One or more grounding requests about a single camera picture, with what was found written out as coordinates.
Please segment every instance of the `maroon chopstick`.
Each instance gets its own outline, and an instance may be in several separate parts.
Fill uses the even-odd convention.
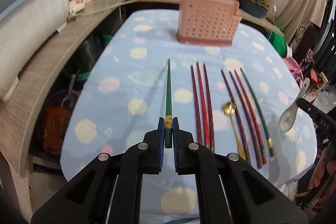
[[[235,78],[233,77],[232,73],[230,73],[230,76],[231,76],[231,79],[232,79],[232,82],[236,88],[236,91],[238,93],[238,96],[239,96],[239,99],[240,99],[240,102],[241,102],[241,105],[243,106],[243,110],[244,110],[244,113],[245,113],[245,116],[246,116],[246,120],[247,120],[247,124],[249,126],[249,129],[250,129],[250,132],[251,132],[251,137],[252,137],[252,142],[253,142],[253,147],[254,147],[254,152],[255,152],[255,156],[256,156],[256,159],[257,159],[257,167],[258,169],[260,169],[262,166],[263,166],[263,163],[261,161],[261,153],[260,153],[260,150],[259,150],[259,147],[258,147],[258,142],[257,142],[257,138],[255,136],[255,133],[254,133],[254,128],[252,126],[252,123],[251,123],[251,119],[250,119],[250,116],[249,116],[249,113],[247,111],[247,108],[246,108],[246,105],[245,105],[245,102],[243,100],[243,97],[240,93],[240,90],[238,88],[238,85],[235,81]]]
[[[192,81],[193,81],[193,91],[194,91],[197,142],[198,142],[198,144],[202,145],[203,142],[202,142],[200,107],[198,105],[197,88],[196,88],[196,81],[195,81],[195,74],[194,74],[193,65],[191,65],[191,78],[192,78]]]
[[[210,137],[209,137],[207,108],[206,108],[206,105],[205,105],[205,97],[204,97],[203,83],[202,83],[202,77],[201,77],[201,70],[200,70],[200,66],[199,66],[198,62],[196,62],[196,66],[197,66],[199,92],[201,94],[204,144],[205,144],[205,147],[210,150]]]
[[[235,75],[237,77],[237,80],[239,82],[239,85],[241,87],[241,90],[243,91],[243,94],[244,94],[244,97],[245,97],[245,100],[247,102],[247,105],[249,107],[249,110],[250,110],[250,113],[251,113],[251,116],[252,116],[252,120],[253,120],[253,124],[254,124],[254,128],[255,128],[255,131],[256,131],[256,134],[257,134],[257,139],[258,139],[258,143],[259,143],[259,147],[260,147],[260,153],[261,153],[261,159],[262,159],[262,163],[263,164],[266,164],[267,163],[267,159],[266,159],[266,155],[265,155],[265,148],[264,148],[264,144],[263,144],[263,139],[261,137],[261,132],[260,132],[260,129],[259,129],[259,126],[257,124],[257,119],[255,117],[255,113],[253,111],[253,108],[252,108],[252,105],[251,105],[251,102],[250,102],[250,99],[249,97],[247,96],[247,93],[246,93],[246,90],[243,86],[243,83],[242,81],[240,80],[240,77],[238,75],[238,73],[236,72],[235,70]]]
[[[205,77],[205,89],[206,89],[206,92],[207,92],[210,150],[211,150],[212,153],[215,153],[215,132],[214,132],[214,129],[213,129],[210,87],[209,87],[208,74],[207,74],[207,69],[205,67],[205,64],[203,64],[203,69],[204,69],[204,77]]]
[[[236,104],[235,98],[234,98],[234,96],[233,96],[233,94],[232,94],[232,91],[231,91],[231,89],[230,89],[229,83],[227,82],[227,79],[226,79],[226,76],[225,76],[225,74],[224,74],[224,71],[221,70],[221,73],[222,73],[222,76],[223,76],[225,85],[227,86],[227,90],[229,91],[229,95],[230,95],[230,98],[231,98],[231,102]],[[246,142],[246,136],[245,136],[245,132],[244,132],[244,127],[243,127],[242,121],[241,121],[241,119],[240,119],[239,111],[238,111],[237,108],[236,108],[236,112],[235,112],[235,113],[236,113],[235,116],[236,116],[237,123],[238,123],[238,127],[239,127],[239,132],[240,132],[241,141],[242,141],[242,143],[243,143],[243,147],[244,147],[245,154],[246,154],[246,161],[247,161],[249,164],[251,164],[250,151],[249,151],[249,147],[248,147],[247,142]]]

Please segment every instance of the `metal screw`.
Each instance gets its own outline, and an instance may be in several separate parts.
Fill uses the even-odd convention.
[[[229,160],[232,160],[232,161],[239,160],[239,156],[236,153],[230,153],[228,157],[229,157]]]
[[[139,143],[139,144],[138,144],[138,148],[139,148],[140,150],[145,150],[145,149],[148,148],[148,144],[147,144],[147,143]]]
[[[191,150],[197,150],[199,148],[199,145],[197,143],[190,143],[188,145],[188,147],[191,149]]]
[[[109,155],[106,154],[106,153],[101,153],[99,156],[98,156],[98,160],[100,161],[105,161],[109,158]]]

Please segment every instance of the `pink plastic basket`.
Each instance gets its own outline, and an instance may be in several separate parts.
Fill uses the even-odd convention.
[[[237,0],[180,0],[177,40],[186,44],[231,46],[241,17]]]

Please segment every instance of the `tablecloth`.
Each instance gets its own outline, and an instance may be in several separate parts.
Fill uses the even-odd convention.
[[[260,32],[243,24],[238,27],[232,47],[180,44],[175,36],[178,18],[179,12],[175,10],[137,11],[106,47],[84,85],[66,132],[61,155],[66,179],[70,180],[99,153],[123,153],[141,142],[146,132],[157,128],[159,117],[165,116],[168,58],[173,116],[178,117],[182,130],[193,133],[196,140],[190,66],[199,61],[207,67],[216,153],[237,152],[230,120],[221,110],[230,100],[221,76],[223,68],[236,97],[252,165],[256,168],[246,118],[228,74],[229,70],[243,67],[276,153],[270,158],[267,151],[268,163],[259,172],[276,187],[302,176],[315,160],[315,130],[309,116],[299,110],[294,127],[285,134],[278,131],[278,119],[299,88],[272,45]],[[266,144],[256,109],[255,112]],[[178,176],[173,149],[165,149],[162,173],[143,177],[141,222],[164,223],[197,216],[194,176]]]

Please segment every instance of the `pink floral cloth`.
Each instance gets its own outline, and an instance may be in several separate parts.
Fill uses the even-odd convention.
[[[285,57],[282,60],[290,70],[299,88],[301,88],[303,84],[303,75],[299,64],[294,60],[293,57]]]

